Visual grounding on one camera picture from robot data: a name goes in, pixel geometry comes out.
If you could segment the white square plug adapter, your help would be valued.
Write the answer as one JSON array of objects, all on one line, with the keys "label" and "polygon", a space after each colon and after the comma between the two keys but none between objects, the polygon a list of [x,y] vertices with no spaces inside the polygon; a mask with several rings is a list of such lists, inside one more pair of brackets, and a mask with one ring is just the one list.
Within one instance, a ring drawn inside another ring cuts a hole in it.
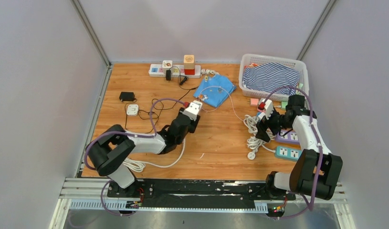
[{"label": "white square plug adapter", "polygon": [[137,116],[139,112],[139,105],[138,104],[129,104],[126,107],[126,115],[127,116]]}]

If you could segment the white back power strip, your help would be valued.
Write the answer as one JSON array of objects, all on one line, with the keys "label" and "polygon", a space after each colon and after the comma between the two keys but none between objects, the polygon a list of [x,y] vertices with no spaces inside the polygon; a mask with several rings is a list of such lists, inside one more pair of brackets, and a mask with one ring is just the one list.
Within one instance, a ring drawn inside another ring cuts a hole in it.
[{"label": "white back power strip", "polygon": [[[166,70],[169,68],[163,68],[162,64],[151,64],[148,70],[148,74],[150,77],[166,77]],[[184,65],[177,64],[171,68],[171,77],[177,78],[180,75],[187,76],[188,78],[200,78],[201,77],[201,66],[195,65],[195,73],[193,75],[185,73]]]}]

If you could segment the white power strip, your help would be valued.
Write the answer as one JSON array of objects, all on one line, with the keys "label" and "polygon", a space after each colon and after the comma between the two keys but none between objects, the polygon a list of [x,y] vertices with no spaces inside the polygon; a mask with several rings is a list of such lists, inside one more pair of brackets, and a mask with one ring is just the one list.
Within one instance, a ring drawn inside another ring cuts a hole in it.
[{"label": "white power strip", "polygon": [[154,166],[154,167],[158,167],[158,168],[170,168],[170,167],[174,166],[175,164],[177,164],[181,160],[182,156],[184,155],[185,148],[186,148],[186,140],[183,140],[182,144],[183,144],[183,146],[182,146],[180,155],[178,156],[178,158],[174,162],[172,162],[169,165],[158,165],[158,164],[154,164],[151,162],[133,160],[133,159],[130,159],[128,157],[123,161],[122,165],[124,165],[128,169],[132,170],[133,172],[143,172],[143,170],[146,168],[146,165],[150,165],[150,166]]},{"label": "white power strip", "polygon": [[[163,68],[162,64],[151,64],[148,70],[148,74],[150,77],[166,77],[166,70],[169,68]],[[187,76],[188,78],[200,78],[201,77],[201,66],[195,65],[195,73],[193,75],[185,73],[184,65],[177,64],[171,68],[171,77],[177,78],[180,75]]]}]

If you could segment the wooden block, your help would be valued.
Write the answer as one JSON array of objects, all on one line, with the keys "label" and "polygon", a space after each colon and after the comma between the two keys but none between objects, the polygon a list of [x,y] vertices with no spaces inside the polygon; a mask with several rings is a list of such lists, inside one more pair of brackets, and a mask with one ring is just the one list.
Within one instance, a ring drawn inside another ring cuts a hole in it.
[{"label": "wooden block", "polygon": [[192,54],[186,54],[183,58],[184,73],[185,75],[195,74],[195,56]]}]

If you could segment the black power adapter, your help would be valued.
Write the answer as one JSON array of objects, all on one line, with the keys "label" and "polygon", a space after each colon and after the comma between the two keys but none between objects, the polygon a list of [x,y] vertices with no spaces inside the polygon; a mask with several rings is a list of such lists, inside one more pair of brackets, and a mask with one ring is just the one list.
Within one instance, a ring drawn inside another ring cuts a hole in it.
[{"label": "black power adapter", "polygon": [[121,92],[119,100],[121,102],[133,102],[135,101],[135,94],[133,92]]}]

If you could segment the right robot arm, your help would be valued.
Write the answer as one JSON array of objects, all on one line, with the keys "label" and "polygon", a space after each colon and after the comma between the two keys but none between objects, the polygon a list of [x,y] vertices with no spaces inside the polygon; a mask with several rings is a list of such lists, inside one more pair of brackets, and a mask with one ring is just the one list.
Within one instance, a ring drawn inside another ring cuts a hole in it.
[{"label": "right robot arm", "polygon": [[330,200],[335,192],[343,160],[333,155],[321,138],[314,111],[306,108],[303,95],[291,95],[284,114],[279,114],[272,101],[261,99],[261,113],[256,124],[255,137],[270,141],[282,129],[295,131],[301,147],[299,158],[291,173],[273,171],[266,178],[264,192],[270,199],[284,196],[286,192],[309,195]]}]

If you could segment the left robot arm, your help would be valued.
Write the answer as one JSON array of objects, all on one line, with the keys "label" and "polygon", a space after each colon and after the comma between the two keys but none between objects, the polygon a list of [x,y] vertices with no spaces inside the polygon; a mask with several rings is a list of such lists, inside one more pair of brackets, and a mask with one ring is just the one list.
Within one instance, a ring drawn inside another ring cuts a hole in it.
[{"label": "left robot arm", "polygon": [[188,133],[194,133],[200,120],[200,108],[181,108],[177,117],[157,134],[137,134],[114,125],[93,140],[85,150],[92,162],[91,169],[113,180],[126,197],[138,191],[136,177],[123,163],[130,154],[167,154],[185,144]]}]

